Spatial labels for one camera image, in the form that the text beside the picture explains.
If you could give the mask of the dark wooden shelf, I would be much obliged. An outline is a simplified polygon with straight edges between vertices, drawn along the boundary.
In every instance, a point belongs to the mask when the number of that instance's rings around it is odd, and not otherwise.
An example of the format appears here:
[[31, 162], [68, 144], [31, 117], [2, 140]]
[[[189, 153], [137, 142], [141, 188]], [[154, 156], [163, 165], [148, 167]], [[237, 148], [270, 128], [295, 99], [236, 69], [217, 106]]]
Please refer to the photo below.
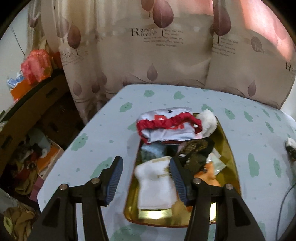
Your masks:
[[63, 70], [33, 87], [1, 118], [1, 171], [33, 126], [39, 126], [62, 148], [84, 128]]

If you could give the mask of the gold red toffee tin box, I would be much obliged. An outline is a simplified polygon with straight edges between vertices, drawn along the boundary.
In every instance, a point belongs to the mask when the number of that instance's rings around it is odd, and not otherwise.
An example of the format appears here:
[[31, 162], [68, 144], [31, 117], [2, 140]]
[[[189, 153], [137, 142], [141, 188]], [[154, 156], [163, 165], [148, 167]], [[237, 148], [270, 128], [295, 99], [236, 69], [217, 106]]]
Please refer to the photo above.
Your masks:
[[[217, 181], [222, 186], [230, 183], [234, 186], [238, 193], [241, 193], [238, 172], [232, 150], [224, 133], [224, 129], [221, 126], [220, 120], [217, 120], [217, 122], [217, 129], [214, 131], [213, 134], [211, 134], [210, 139], [215, 142], [214, 148], [218, 151], [219, 154], [222, 155], [220, 157], [220, 160], [226, 165], [226, 167], [217, 174]], [[133, 172], [123, 212], [125, 218], [129, 222], [139, 225], [169, 228], [188, 226], [191, 212], [179, 199], [169, 209], [141, 210], [137, 207], [138, 195], [139, 183], [138, 179], [135, 176], [135, 173]]]

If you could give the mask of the dark brown patterned cloth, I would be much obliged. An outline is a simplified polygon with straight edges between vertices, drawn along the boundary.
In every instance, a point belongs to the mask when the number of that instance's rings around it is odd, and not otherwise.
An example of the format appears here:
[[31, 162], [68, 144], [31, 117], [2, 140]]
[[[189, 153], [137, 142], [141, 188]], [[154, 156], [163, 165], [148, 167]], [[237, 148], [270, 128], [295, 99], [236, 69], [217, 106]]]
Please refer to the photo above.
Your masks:
[[212, 153], [214, 145], [215, 142], [210, 138], [190, 140], [177, 153], [177, 158], [183, 168], [195, 175], [204, 170], [207, 158]]

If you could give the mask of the orange rubber chick toy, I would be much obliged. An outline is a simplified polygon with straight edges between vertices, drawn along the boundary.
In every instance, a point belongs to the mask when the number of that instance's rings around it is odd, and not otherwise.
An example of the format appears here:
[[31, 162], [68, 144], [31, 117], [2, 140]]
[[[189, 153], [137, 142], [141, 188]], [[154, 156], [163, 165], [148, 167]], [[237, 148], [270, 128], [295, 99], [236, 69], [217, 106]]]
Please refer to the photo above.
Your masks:
[[212, 162], [206, 163], [204, 169], [194, 175], [195, 178], [200, 178], [205, 181], [207, 184], [212, 186], [220, 187], [220, 183], [217, 181], [214, 173], [214, 164]]

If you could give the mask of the red plastic bag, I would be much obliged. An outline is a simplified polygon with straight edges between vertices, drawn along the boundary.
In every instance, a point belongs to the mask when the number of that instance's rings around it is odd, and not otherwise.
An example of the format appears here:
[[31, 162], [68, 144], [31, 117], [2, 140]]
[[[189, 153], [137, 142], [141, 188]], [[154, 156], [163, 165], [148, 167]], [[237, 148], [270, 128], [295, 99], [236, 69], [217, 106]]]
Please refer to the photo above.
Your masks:
[[21, 64], [21, 72], [29, 85], [36, 85], [51, 77], [53, 67], [50, 55], [45, 49], [32, 50]]

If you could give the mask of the beige leaf print curtain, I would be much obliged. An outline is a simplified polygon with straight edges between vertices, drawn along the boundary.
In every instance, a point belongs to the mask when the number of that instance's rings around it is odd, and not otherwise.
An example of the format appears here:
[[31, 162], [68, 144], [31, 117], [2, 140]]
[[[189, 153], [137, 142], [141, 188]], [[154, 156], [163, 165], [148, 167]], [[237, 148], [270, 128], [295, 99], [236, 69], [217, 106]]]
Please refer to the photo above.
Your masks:
[[59, 53], [87, 123], [124, 86], [222, 91], [280, 109], [295, 43], [268, 1], [31, 1], [28, 50]]

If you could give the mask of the red grey printed garment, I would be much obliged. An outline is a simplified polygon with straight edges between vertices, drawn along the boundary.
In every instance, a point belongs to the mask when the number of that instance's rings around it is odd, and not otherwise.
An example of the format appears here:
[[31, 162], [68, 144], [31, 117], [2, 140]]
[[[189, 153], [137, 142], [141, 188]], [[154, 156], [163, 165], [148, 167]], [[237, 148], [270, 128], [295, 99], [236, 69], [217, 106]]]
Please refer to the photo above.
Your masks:
[[177, 107], [142, 113], [136, 121], [136, 129], [145, 144], [152, 144], [189, 141], [201, 133], [203, 127], [190, 108]]

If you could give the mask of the light blue cloth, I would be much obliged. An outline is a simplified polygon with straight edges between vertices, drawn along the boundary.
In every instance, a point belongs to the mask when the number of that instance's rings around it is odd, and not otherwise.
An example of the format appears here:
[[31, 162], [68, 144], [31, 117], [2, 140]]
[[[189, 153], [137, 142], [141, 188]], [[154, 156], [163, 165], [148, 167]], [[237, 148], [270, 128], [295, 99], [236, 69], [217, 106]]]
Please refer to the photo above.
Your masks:
[[147, 162], [152, 159], [161, 158], [166, 155], [166, 145], [154, 142], [150, 145], [142, 144], [140, 148], [140, 155], [142, 162]]

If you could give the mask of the white fluffy yellow slipper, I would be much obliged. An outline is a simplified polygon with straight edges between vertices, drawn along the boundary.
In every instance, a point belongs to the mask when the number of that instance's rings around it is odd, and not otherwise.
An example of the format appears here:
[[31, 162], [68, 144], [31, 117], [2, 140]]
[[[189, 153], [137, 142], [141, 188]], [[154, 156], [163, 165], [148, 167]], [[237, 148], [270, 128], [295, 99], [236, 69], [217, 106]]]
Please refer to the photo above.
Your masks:
[[197, 118], [201, 121], [202, 131], [201, 135], [203, 138], [208, 138], [217, 129], [217, 118], [214, 113], [209, 109], [206, 109], [198, 114]]

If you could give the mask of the green cloud patterned tablecloth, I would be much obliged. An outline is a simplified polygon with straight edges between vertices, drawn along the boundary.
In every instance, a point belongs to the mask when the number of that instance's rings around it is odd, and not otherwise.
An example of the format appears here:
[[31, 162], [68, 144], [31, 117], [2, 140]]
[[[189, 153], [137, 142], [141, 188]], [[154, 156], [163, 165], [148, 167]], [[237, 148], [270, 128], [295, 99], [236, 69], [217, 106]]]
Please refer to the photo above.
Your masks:
[[99, 176], [116, 156], [123, 172], [114, 200], [102, 212], [111, 240], [183, 240], [184, 228], [130, 223], [123, 215], [139, 136], [135, 121], [155, 109], [210, 109], [220, 120], [238, 171], [242, 197], [264, 237], [277, 240], [295, 215], [295, 170], [285, 149], [295, 138], [289, 115], [229, 93], [171, 85], [128, 85], [84, 127], [57, 161], [38, 193], [43, 209], [60, 184], [83, 185]]

